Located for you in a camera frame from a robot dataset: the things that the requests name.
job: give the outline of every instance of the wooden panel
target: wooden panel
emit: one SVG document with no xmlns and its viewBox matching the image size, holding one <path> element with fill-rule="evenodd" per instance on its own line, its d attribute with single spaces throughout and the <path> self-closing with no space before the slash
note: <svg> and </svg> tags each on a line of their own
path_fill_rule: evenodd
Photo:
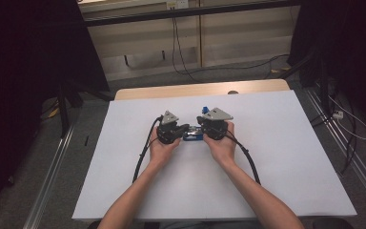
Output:
<svg viewBox="0 0 366 229">
<path fill-rule="evenodd" d="M 181 48 L 196 47 L 196 17 L 177 18 Z M 89 28 L 100 57 L 173 49 L 173 21 L 162 19 Z"/>
<path fill-rule="evenodd" d="M 204 15 L 205 46 L 246 43 L 293 34 L 290 8 Z"/>
<path fill-rule="evenodd" d="M 224 83 L 192 84 L 166 87 L 122 89 L 115 95 L 116 100 L 180 97 L 227 94 L 229 91 L 237 91 L 240 94 L 289 91 L 287 82 L 283 79 L 237 81 Z"/>
</svg>

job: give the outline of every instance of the blue component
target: blue component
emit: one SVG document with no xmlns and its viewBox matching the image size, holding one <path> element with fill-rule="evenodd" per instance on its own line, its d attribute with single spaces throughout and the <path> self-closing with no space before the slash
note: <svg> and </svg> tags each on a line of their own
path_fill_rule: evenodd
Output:
<svg viewBox="0 0 366 229">
<path fill-rule="evenodd" d="M 184 141 L 197 141 L 203 139 L 203 132 L 201 127 L 191 126 L 189 130 L 183 135 Z"/>
<path fill-rule="evenodd" d="M 203 111 L 202 113 L 205 115 L 206 113 L 208 113 L 210 110 L 208 109 L 208 107 L 203 107 Z"/>
</svg>

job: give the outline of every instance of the gray floor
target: gray floor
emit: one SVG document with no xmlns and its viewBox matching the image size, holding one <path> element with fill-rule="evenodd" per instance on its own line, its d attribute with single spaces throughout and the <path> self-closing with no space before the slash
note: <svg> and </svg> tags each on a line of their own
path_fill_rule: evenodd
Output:
<svg viewBox="0 0 366 229">
<path fill-rule="evenodd" d="M 237 63 L 224 67 L 243 68 L 262 62 Z M 280 69 L 285 66 L 285 58 L 278 59 L 273 63 L 273 69 Z M 252 80 L 265 78 L 269 69 L 269 65 L 264 65 L 254 69 L 211 70 L 195 73 L 193 77 L 201 82 Z M 271 74 L 269 77 L 277 77 L 277 74 Z M 306 115 L 310 119 L 317 116 L 317 111 L 307 96 L 306 89 L 302 89 L 299 86 L 296 76 L 290 78 L 288 82 L 291 88 L 295 90 Z M 132 79 L 116 80 L 110 82 L 110 85 L 112 88 L 111 94 L 115 94 L 117 90 L 122 88 L 192 83 L 196 82 L 187 75 L 159 73 Z M 85 104 L 81 109 L 70 108 L 70 112 L 79 113 L 79 117 L 76 120 L 74 134 L 71 138 L 69 149 L 64 155 L 57 180 L 49 196 L 48 204 L 41 221 L 39 221 L 39 228 L 87 228 L 89 225 L 85 222 L 72 220 L 71 214 L 88 171 L 108 104 L 88 95 L 84 95 L 84 98 Z M 24 226 L 44 177 L 51 165 L 59 143 L 60 132 L 59 116 L 47 119 L 41 123 L 40 132 L 34 140 L 28 156 L 14 176 L 15 184 L 12 187 L 5 188 L 0 195 L 0 229 L 22 228 Z M 336 170 L 340 170 L 344 162 L 344 155 L 327 127 L 320 125 L 315 128 L 315 132 L 333 166 Z M 360 140 L 358 142 L 357 151 L 366 164 L 366 141 Z M 358 213 L 356 217 L 346 219 L 357 229 L 366 228 L 366 188 L 353 168 L 346 172 L 341 182 Z M 314 218 L 302 219 L 306 228 L 312 228 L 313 220 Z M 136 223 L 134 227 L 142 227 L 142 224 Z"/>
</svg>

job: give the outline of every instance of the black chair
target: black chair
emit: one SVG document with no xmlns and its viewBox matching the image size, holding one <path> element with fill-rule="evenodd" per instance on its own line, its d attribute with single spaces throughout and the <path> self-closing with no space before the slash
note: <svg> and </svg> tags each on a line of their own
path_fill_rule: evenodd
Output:
<svg viewBox="0 0 366 229">
<path fill-rule="evenodd" d="M 314 229 L 354 229 L 345 219 L 341 218 L 321 218 L 313 222 Z"/>
</svg>

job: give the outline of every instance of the power cable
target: power cable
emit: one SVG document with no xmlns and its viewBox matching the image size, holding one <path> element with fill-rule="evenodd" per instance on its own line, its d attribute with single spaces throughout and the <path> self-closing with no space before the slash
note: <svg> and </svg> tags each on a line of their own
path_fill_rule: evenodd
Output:
<svg viewBox="0 0 366 229">
<path fill-rule="evenodd" d="M 354 113 L 354 108 L 353 108 L 353 105 L 352 103 L 350 102 L 350 100 L 348 99 L 348 102 L 349 102 L 349 105 L 350 105 L 350 108 L 351 108 L 351 111 L 352 113 Z M 344 172 L 346 172 L 347 168 L 350 166 L 350 164 L 352 163 L 353 161 L 353 158 L 356 154 L 356 146 L 357 146 L 357 139 L 356 139 L 356 119 L 353 118 L 353 120 L 351 120 L 351 118 L 347 115 L 347 117 L 349 118 L 349 120 L 352 122 L 352 126 L 353 126 L 353 135 L 350 135 L 349 137 L 349 141 L 347 142 L 347 147 L 346 147 L 346 160 L 344 162 L 344 166 L 343 166 L 343 169 L 340 171 L 340 174 L 343 176 L 344 175 Z M 353 149 L 352 149 L 352 152 L 349 154 L 349 149 L 350 149 L 350 145 L 351 145 L 351 142 L 352 141 L 355 141 L 355 144 L 353 146 Z"/>
<path fill-rule="evenodd" d="M 331 100 L 333 100 L 334 98 L 336 98 L 337 97 L 337 94 L 338 94 L 338 89 L 336 88 L 335 89 L 335 92 L 332 94 L 332 95 L 329 95 L 328 94 L 328 97 L 331 99 Z M 334 103 L 332 103 L 331 104 L 332 106 L 329 108 L 329 115 L 325 118 L 325 119 L 323 119 L 322 121 L 320 121 L 320 122 L 318 122 L 318 123 L 316 123 L 316 124 L 314 124 L 313 125 L 313 128 L 314 127 L 316 127 L 316 126 L 319 126 L 319 125 L 321 125 L 321 124 L 323 124 L 323 123 L 325 123 L 325 122 L 327 122 L 327 121 L 329 121 L 329 120 L 331 120 L 331 118 L 333 117 L 333 115 L 334 115 L 334 113 L 335 113 L 335 104 Z M 324 113 L 321 113 L 321 114 L 319 114 L 317 117 L 315 117 L 315 118 L 313 118 L 312 120 L 310 120 L 310 122 L 312 123 L 313 121 L 315 121 L 316 119 L 318 119 L 319 117 L 321 117 L 322 115 L 324 115 Z"/>
<path fill-rule="evenodd" d="M 344 109 L 341 105 L 339 105 L 337 102 L 335 102 L 332 98 L 330 98 L 336 105 L 338 108 L 340 108 L 343 112 L 345 112 L 346 114 L 350 115 L 353 119 L 356 119 L 357 121 L 359 121 L 365 128 L 366 128 L 366 124 L 361 121 L 358 117 L 356 117 L 355 115 L 349 113 L 346 109 Z M 354 135 L 355 137 L 362 139 L 362 140 L 366 140 L 366 137 L 360 136 L 360 135 L 356 135 L 356 133 L 353 133 L 351 131 L 349 131 L 347 128 L 345 128 L 339 121 L 339 119 L 337 119 L 337 123 L 339 124 L 339 126 L 341 128 L 343 128 L 347 133 L 349 133 L 350 135 Z"/>
<path fill-rule="evenodd" d="M 175 52 L 175 41 L 176 40 L 177 40 L 177 45 L 178 45 L 178 48 L 179 48 L 180 58 L 181 58 L 182 63 L 183 63 L 183 68 L 185 70 L 184 72 L 179 71 L 176 68 L 175 63 L 174 63 L 174 52 Z M 199 70 L 194 70 L 194 71 L 189 72 L 186 68 L 186 64 L 184 62 L 182 51 L 181 51 L 177 22 L 176 22 L 176 19 L 173 18 L 173 53 L 172 53 L 173 68 L 179 74 L 187 74 L 195 82 L 203 83 L 203 82 L 193 78 L 192 74 L 194 74 L 194 73 L 200 73 L 200 72 L 205 72 L 205 71 L 213 71 L 213 70 L 248 70 L 248 69 L 261 67 L 261 66 L 269 64 L 269 63 L 271 64 L 271 62 L 276 60 L 277 58 L 283 57 L 283 56 L 288 56 L 288 55 L 289 54 L 276 55 L 276 56 L 273 56 L 272 58 L 270 58 L 270 60 L 268 60 L 266 62 L 263 62 L 261 64 L 257 64 L 257 65 L 253 65 L 253 66 L 249 66 L 249 67 L 219 67 L 219 68 L 199 69 Z"/>
<path fill-rule="evenodd" d="M 145 142 L 144 149 L 142 149 L 142 153 L 141 153 L 141 155 L 139 155 L 138 163 L 136 164 L 135 172 L 134 172 L 134 174 L 133 174 L 133 178 L 132 178 L 132 183 L 134 183 L 134 182 L 135 182 L 135 180 L 136 180 L 136 179 L 137 179 L 137 177 L 138 177 L 139 168 L 141 167 L 141 163 L 142 163 L 142 160 L 143 160 L 143 159 L 144 159 L 144 157 L 145 157 L 145 154 L 147 153 L 147 151 L 148 151 L 148 149 L 150 148 L 151 144 L 153 144 L 153 142 L 154 142 L 155 140 L 157 140 L 157 138 L 156 138 L 156 139 L 154 139 L 154 140 L 152 140 L 152 141 L 150 142 L 151 134 L 153 133 L 153 128 L 154 128 L 154 126 L 155 126 L 156 122 L 161 121 L 161 120 L 162 120 L 162 116 L 158 117 L 158 118 L 153 122 L 153 124 L 152 124 L 152 126 L 151 126 L 150 133 L 148 134 L 147 141 Z"/>
<path fill-rule="evenodd" d="M 240 149 L 242 150 L 243 154 L 245 155 L 245 157 L 248 159 L 249 163 L 251 164 L 251 168 L 252 168 L 252 172 L 254 173 L 254 180 L 261 185 L 260 183 L 260 178 L 258 176 L 257 170 L 256 170 L 256 166 L 254 165 L 254 161 L 252 160 L 251 156 L 249 155 L 249 150 L 246 149 L 242 144 L 240 144 L 240 142 L 236 139 L 236 137 L 234 136 L 233 133 L 231 133 L 230 131 L 228 131 L 229 134 L 231 135 L 227 135 L 226 133 L 220 132 L 219 130 L 217 130 L 216 128 L 211 128 L 213 131 L 224 135 L 225 137 L 227 137 L 228 139 L 230 139 L 231 141 L 233 141 L 234 143 L 236 143 Z"/>
</svg>

